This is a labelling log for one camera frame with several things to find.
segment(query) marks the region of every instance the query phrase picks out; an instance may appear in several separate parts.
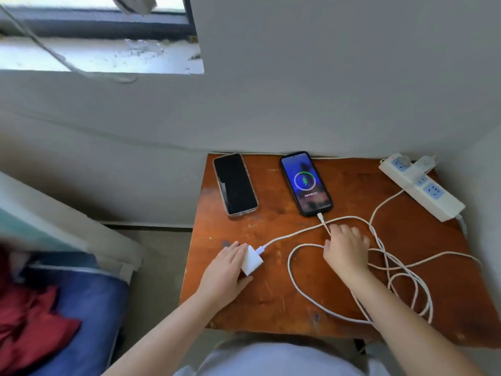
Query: red cloth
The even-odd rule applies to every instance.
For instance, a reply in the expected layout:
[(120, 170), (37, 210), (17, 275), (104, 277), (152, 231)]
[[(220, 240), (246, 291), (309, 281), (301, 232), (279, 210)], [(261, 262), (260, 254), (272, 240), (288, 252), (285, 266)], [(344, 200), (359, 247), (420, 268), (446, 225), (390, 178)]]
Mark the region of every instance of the red cloth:
[(0, 248), (0, 374), (11, 375), (64, 348), (81, 322), (51, 310), (57, 287), (44, 293), (15, 284)]

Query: phone screen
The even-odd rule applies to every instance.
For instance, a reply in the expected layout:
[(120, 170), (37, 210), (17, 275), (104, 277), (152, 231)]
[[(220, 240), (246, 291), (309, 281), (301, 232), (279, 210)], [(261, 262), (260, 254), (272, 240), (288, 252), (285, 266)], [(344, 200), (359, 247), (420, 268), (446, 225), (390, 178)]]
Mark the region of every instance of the phone screen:
[(281, 161), (304, 214), (315, 214), (332, 206), (327, 190), (306, 153), (284, 157)]
[(258, 207), (258, 200), (240, 154), (216, 158), (214, 169), (228, 215), (247, 212)]

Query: blue bedsheet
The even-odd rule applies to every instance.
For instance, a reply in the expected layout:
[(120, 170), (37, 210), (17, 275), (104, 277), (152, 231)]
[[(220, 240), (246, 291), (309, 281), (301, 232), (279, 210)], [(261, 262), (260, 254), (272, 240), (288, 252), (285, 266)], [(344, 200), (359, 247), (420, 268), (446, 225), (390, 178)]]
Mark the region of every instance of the blue bedsheet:
[(129, 293), (127, 283), (95, 269), (48, 266), (27, 268), (22, 275), (33, 288), (59, 286), (55, 310), (82, 321), (68, 346), (30, 369), (29, 375), (101, 375), (108, 366), (122, 323)]

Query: black smartphone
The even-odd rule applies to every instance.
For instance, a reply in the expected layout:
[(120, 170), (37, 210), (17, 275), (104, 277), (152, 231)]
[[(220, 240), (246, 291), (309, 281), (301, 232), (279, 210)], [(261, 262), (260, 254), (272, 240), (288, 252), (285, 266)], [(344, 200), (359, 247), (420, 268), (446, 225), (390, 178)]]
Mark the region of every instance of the black smartphone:
[(312, 216), (333, 207), (331, 196), (307, 152), (281, 157), (280, 166), (301, 215)]
[(226, 213), (230, 216), (251, 213), (258, 208), (251, 178), (241, 154), (227, 154), (212, 162)]

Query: wooden surface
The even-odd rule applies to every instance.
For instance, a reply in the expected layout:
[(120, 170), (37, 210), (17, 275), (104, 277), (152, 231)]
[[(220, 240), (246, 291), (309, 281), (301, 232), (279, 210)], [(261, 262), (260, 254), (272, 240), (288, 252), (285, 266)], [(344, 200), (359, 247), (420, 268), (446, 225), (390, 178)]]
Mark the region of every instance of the wooden surface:
[[(186, 264), (180, 303), (197, 289), (205, 268), (222, 249), (234, 240), (255, 248), (268, 241), (318, 224), (316, 217), (301, 216), (294, 204), (285, 178), (279, 170), (279, 157), (244, 156), (260, 206), (239, 218), (229, 218), (223, 207), (209, 155), (205, 167), (193, 236)], [(329, 190), (334, 208), (326, 220), (356, 215), (369, 220), (379, 203), (399, 191), (398, 186), (378, 169), (373, 159), (316, 160), (316, 167)], [(365, 223), (346, 220), (371, 238)], [(441, 223), (406, 193), (380, 208), (374, 227), (386, 250), (404, 264), (411, 264), (443, 251), (469, 253), (458, 223)], [(254, 280), (234, 303), (210, 322), (210, 327), (233, 331), (299, 333), (344, 338), (378, 338), (367, 324), (346, 322), (329, 316), (301, 296), (287, 272), (287, 257), (302, 243), (323, 244), (327, 232), (318, 228), (270, 245), (262, 258), (264, 264)], [(350, 292), (322, 258), (316, 247), (299, 249), (291, 262), (298, 286), (317, 302), (344, 316), (363, 319)], [(371, 252), (369, 261), (383, 265), (381, 254)], [(445, 255), (414, 268), (428, 284), (435, 314), (433, 326), (451, 341), (467, 346), (501, 347), (501, 324), (472, 259)], [(384, 271), (373, 273), (386, 283)], [(395, 282), (401, 298), (410, 303), (412, 281), (400, 277)], [(423, 307), (420, 290), (418, 305)]]

